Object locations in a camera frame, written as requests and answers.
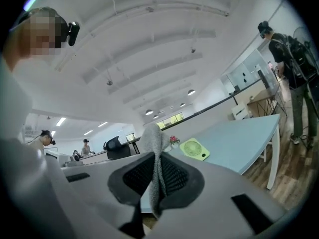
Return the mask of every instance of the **wooden floor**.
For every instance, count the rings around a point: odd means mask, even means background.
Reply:
[[[289,210],[307,197],[311,184],[317,175],[319,167],[318,144],[315,144],[315,148],[307,150],[302,143],[294,145],[289,140],[290,134],[293,133],[294,124],[290,91],[285,82],[281,82],[281,91],[288,116],[279,107],[276,108],[276,113],[281,115],[279,123],[281,138],[279,166],[275,184],[271,190],[266,189],[272,161],[271,145],[267,147],[267,162],[259,158],[243,176],[257,187],[267,191]],[[303,123],[305,128],[304,134],[307,134],[308,118],[306,105],[303,107]],[[147,227],[152,228],[156,223],[156,219],[152,214],[145,214],[143,223]]]

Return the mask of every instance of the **pants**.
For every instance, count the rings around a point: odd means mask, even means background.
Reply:
[[[314,137],[317,135],[317,116],[309,96],[307,85],[304,84],[299,88],[290,90],[291,101],[293,105],[294,116],[294,136],[302,136],[303,134],[303,102],[306,101],[308,110],[308,136]]]

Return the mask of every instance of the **green fan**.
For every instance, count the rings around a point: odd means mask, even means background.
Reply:
[[[210,155],[209,151],[195,138],[191,138],[186,142],[183,142],[179,147],[182,152],[184,152],[185,156],[192,157],[200,161],[205,160]]]

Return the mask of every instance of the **black chair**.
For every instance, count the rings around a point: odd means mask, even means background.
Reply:
[[[106,143],[106,150],[108,151],[108,159],[110,160],[131,156],[130,147],[127,144],[121,145],[118,136]]]

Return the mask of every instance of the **window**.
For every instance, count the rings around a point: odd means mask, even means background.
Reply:
[[[134,133],[131,133],[126,136],[126,141],[133,141],[135,139]]]
[[[176,114],[170,118],[167,118],[167,119],[164,119],[160,122],[157,122],[156,124],[159,125],[160,129],[164,128],[164,127],[167,127],[169,125],[172,125],[178,121],[181,121],[184,119],[184,115],[183,113],[179,113],[179,114]]]

